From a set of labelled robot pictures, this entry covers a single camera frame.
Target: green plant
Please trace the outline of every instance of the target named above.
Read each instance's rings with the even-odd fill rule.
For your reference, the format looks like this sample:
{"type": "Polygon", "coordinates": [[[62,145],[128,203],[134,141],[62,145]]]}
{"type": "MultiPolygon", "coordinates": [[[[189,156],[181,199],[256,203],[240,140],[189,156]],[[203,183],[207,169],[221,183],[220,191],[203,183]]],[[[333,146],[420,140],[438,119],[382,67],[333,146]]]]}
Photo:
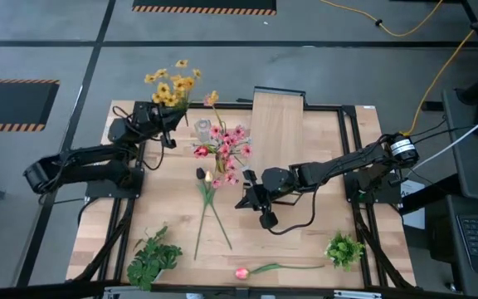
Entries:
{"type": "Polygon", "coordinates": [[[176,267],[176,257],[182,255],[182,249],[174,245],[161,244],[166,232],[167,226],[160,229],[153,238],[145,232],[148,238],[138,240],[134,246],[135,250],[142,242],[145,242],[145,247],[136,253],[127,269],[131,285],[143,291],[150,291],[152,282],[161,270],[176,267]]]}
{"type": "Polygon", "coordinates": [[[343,236],[337,232],[324,254],[333,261],[334,267],[343,267],[345,271],[350,271],[351,264],[361,258],[363,250],[363,244],[355,242],[349,235],[343,236]]]}

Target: concrete floor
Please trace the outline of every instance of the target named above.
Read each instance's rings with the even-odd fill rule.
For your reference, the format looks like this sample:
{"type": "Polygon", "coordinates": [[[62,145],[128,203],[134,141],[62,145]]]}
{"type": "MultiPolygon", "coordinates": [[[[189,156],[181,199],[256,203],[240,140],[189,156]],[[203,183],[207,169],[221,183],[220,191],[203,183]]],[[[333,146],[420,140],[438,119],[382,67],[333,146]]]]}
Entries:
{"type": "MultiPolygon", "coordinates": [[[[131,0],[117,0],[106,41],[394,41],[371,20],[318,0],[278,0],[278,15],[213,16],[131,12],[131,0]]],[[[414,27],[430,3],[347,0],[381,17],[396,32],[414,27]]],[[[0,0],[0,40],[94,41],[107,0],[0,0]]],[[[478,2],[473,1],[478,15],[478,2]]],[[[460,6],[446,4],[407,41],[459,41],[469,32],[460,6]]],[[[36,222],[37,196],[21,176],[43,155],[54,154],[64,138],[90,60],[91,47],[0,46],[0,78],[59,79],[55,105],[41,133],[0,133],[0,287],[15,283],[24,247],[36,222]]],[[[308,48],[308,47],[103,47],[85,98],[73,146],[96,145],[111,100],[145,100],[144,74],[187,58],[204,71],[196,97],[218,89],[222,100],[252,98],[253,86],[307,92],[309,103],[375,105],[383,132],[405,130],[425,89],[453,49],[308,48]]],[[[464,50],[438,81],[429,100],[445,88],[468,86],[478,78],[478,51],[464,50]]],[[[422,113],[417,131],[441,121],[441,113],[422,113]]],[[[421,156],[449,144],[446,135],[426,141],[421,156]]],[[[422,167],[436,181],[455,171],[451,153],[422,167]]],[[[412,178],[421,183],[419,178],[412,178]]],[[[58,200],[81,197],[83,185],[64,187],[58,200]]],[[[55,206],[31,284],[63,282],[76,235],[80,203],[55,206]]],[[[410,248],[417,284],[446,292],[446,265],[428,251],[410,248]]],[[[130,295],[130,297],[147,294],[130,295]]]]}

